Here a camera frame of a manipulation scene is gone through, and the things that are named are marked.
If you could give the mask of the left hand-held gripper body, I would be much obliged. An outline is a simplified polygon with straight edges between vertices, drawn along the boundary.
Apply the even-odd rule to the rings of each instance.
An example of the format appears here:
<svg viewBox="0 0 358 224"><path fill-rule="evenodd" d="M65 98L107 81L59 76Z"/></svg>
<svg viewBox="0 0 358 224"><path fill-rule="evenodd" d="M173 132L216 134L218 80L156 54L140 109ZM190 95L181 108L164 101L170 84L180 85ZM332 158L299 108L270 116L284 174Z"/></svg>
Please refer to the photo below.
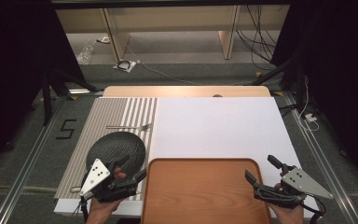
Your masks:
<svg viewBox="0 0 358 224"><path fill-rule="evenodd" d="M131 187L124 182L118 183L125 176L116 162L106 166L96 159L85 175L79 195L85 201L94 198L99 203L127 199L131 196Z"/></svg>

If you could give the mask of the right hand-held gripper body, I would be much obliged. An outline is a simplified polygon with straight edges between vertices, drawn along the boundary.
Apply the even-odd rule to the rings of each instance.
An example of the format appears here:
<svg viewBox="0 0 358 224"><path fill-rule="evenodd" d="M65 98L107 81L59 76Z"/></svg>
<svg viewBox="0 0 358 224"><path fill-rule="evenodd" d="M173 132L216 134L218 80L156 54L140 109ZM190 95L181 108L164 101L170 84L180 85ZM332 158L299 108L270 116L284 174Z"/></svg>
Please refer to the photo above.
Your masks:
<svg viewBox="0 0 358 224"><path fill-rule="evenodd" d="M282 208L295 208L303 205L307 196L320 196L333 199L334 196L301 168L287 164L275 164L282 170L279 187L269 187L254 179L254 197Z"/></svg>

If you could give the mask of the black textured plate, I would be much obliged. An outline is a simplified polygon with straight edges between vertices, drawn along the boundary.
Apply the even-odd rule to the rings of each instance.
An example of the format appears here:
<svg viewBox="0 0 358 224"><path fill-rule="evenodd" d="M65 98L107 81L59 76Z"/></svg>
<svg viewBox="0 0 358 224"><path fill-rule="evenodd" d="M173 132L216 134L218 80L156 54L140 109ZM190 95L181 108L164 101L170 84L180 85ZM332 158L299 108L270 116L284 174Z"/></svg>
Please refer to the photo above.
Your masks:
<svg viewBox="0 0 358 224"><path fill-rule="evenodd" d="M86 167L89 169L96 159L107 166L108 163L130 156L129 160L121 166L121 169L127 177L134 177L143 167L145 154L145 144L136 134L129 132L109 133L90 148L86 158Z"/></svg>

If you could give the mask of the silver metal fork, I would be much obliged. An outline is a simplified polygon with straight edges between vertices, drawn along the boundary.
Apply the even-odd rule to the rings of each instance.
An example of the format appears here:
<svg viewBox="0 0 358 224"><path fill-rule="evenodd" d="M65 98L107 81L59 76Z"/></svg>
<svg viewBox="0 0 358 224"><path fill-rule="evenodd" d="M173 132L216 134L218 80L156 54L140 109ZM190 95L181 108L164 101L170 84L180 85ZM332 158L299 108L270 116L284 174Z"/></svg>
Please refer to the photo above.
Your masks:
<svg viewBox="0 0 358 224"><path fill-rule="evenodd" d="M140 132L147 131L151 127L152 127L151 123L141 125L141 126L112 126L112 125L105 126L106 129L132 129L132 130L137 130Z"/></svg>

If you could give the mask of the brown wooden tray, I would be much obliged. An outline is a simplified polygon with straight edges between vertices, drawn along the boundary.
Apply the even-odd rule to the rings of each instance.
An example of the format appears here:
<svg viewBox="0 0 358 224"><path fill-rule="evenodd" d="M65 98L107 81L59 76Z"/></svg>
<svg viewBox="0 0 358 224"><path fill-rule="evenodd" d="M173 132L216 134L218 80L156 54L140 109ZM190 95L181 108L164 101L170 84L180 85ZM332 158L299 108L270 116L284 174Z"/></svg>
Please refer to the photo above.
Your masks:
<svg viewBox="0 0 358 224"><path fill-rule="evenodd" d="M251 159L154 159L148 165L142 224L272 224L244 175Z"/></svg>

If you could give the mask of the person's left hand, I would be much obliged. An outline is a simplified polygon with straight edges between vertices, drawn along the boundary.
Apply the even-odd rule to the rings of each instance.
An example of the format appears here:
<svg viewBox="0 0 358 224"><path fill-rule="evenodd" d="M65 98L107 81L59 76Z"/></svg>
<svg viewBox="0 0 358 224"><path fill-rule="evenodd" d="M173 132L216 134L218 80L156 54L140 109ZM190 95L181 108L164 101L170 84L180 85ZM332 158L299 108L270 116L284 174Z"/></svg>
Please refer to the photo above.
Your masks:
<svg viewBox="0 0 358 224"><path fill-rule="evenodd" d="M100 203L97 199L92 198L89 217L111 217L121 202L123 202L123 199L111 203Z"/></svg>

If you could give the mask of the person's right hand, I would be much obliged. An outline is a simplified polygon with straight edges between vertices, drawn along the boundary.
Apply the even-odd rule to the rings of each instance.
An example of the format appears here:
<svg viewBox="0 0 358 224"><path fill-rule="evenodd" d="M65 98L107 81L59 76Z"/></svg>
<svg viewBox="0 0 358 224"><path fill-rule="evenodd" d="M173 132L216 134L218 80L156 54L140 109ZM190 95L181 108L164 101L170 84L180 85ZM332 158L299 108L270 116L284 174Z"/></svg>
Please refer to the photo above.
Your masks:
<svg viewBox="0 0 358 224"><path fill-rule="evenodd" d="M301 206L289 209L269 203L268 207L272 209L281 224L304 224L304 208Z"/></svg>

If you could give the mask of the grey striped placemat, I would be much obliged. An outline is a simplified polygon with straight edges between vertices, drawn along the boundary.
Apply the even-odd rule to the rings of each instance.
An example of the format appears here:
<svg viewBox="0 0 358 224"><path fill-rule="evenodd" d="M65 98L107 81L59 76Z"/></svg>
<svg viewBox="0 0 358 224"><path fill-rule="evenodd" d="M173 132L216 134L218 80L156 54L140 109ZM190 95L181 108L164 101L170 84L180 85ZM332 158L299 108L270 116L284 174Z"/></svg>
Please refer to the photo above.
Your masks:
<svg viewBox="0 0 358 224"><path fill-rule="evenodd" d="M113 132L130 132L138 135L145 144L145 162L141 170L148 164L148 154L157 111L157 98L97 98L89 112L83 131L77 141L75 150L69 160L62 180L55 194L58 199L78 199L74 187L80 187L87 172L86 158L90 148L101 137ZM147 131L132 129L106 129L105 126L141 126L151 123Z"/></svg>

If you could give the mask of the white tablecloth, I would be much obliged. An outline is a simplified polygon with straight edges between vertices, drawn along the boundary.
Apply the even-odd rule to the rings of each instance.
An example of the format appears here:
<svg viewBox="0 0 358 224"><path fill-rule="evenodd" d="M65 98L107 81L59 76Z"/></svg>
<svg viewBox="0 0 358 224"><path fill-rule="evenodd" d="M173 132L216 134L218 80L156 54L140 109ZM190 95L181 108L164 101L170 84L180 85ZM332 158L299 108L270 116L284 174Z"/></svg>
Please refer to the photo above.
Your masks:
<svg viewBox="0 0 358 224"><path fill-rule="evenodd" d="M273 155L300 164L272 97L160 97L148 162L156 158L250 158L262 181L273 185ZM58 199L54 212L71 215L78 199Z"/></svg>

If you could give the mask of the black metal stand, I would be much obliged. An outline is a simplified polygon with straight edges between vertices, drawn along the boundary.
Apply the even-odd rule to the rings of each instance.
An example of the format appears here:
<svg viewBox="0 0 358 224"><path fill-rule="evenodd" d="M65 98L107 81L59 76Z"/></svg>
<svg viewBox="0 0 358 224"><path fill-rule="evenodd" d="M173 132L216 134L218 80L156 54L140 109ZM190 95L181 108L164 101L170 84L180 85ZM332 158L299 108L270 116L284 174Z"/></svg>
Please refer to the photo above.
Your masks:
<svg viewBox="0 0 358 224"><path fill-rule="evenodd" d="M302 111L305 108L305 100L307 92L307 85L305 82L305 75L301 71L301 64L299 59L290 59L287 62L276 67L266 75L258 78L251 83L251 86L259 86L267 80L276 77L280 73L283 73L282 80L280 81L281 89L287 91L293 86L296 87L296 109Z"/></svg>
<svg viewBox="0 0 358 224"><path fill-rule="evenodd" d="M65 85L66 81L73 82L91 92L103 91L101 88L90 85L84 79L72 76L59 68L46 68L44 73L41 75L45 115L43 123L44 126L49 123L53 115L50 89L53 89L58 96L67 96L69 94L69 89Z"/></svg>

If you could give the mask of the black curtain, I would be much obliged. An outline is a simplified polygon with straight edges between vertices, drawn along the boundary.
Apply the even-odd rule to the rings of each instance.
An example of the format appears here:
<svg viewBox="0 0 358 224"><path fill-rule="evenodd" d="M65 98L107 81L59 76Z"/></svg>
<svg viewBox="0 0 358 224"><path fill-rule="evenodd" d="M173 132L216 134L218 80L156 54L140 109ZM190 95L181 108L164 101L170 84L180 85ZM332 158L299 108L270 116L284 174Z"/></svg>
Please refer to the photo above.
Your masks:
<svg viewBox="0 0 358 224"><path fill-rule="evenodd" d="M43 76L60 71L85 80L52 0L0 0L0 152L42 89Z"/></svg>
<svg viewBox="0 0 358 224"><path fill-rule="evenodd" d="M318 106L358 168L358 0L288 0L272 57L276 66L299 59Z"/></svg>

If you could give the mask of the clear plastic bottle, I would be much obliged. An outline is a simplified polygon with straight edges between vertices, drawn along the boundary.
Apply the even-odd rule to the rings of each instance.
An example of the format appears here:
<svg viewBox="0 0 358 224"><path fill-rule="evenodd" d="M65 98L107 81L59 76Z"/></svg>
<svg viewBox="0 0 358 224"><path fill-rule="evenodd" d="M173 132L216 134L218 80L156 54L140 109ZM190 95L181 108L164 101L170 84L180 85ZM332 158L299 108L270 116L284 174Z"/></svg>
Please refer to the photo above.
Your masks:
<svg viewBox="0 0 358 224"><path fill-rule="evenodd" d="M92 52L93 52L92 45L84 46L81 52L76 56L77 62L82 65L89 64L91 61Z"/></svg>

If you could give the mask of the light wooden desk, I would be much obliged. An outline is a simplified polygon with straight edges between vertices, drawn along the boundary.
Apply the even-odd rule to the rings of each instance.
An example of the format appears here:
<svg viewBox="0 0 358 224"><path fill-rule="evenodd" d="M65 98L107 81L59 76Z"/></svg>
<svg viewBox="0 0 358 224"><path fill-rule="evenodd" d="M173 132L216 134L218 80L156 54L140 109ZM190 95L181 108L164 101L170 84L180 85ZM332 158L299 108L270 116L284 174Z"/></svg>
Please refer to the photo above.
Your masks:
<svg viewBox="0 0 358 224"><path fill-rule="evenodd" d="M216 31L228 60L235 32L253 30L258 9L261 29L282 29L287 5L58 9L56 13L67 34L106 33L115 60L124 57L132 33L179 31Z"/></svg>

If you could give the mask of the metal floor rail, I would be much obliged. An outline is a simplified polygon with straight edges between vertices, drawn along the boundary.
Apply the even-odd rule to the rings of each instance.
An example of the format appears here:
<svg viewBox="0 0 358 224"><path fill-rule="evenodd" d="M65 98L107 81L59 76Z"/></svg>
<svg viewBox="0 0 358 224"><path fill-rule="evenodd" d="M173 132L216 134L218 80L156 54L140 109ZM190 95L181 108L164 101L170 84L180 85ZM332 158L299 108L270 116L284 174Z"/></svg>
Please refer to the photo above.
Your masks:
<svg viewBox="0 0 358 224"><path fill-rule="evenodd" d="M316 133L322 131L321 122L318 119L311 122L306 121L303 119L304 111L297 110L296 108L292 110L292 114L347 224L358 224L358 211L350 194L345 190L344 184L338 179L333 163L327 158L321 142L316 138Z"/></svg>
<svg viewBox="0 0 358 224"><path fill-rule="evenodd" d="M14 184L9 188L6 198L0 205L0 224L7 224L21 196L22 190L26 185L31 172L33 171L36 162L38 161L38 158L48 140L48 136L56 122L56 118L59 112L62 110L63 105L65 104L65 101L65 97L59 97L54 103L50 119L48 120L47 124L42 127L27 159L22 165L21 170L14 181Z"/></svg>

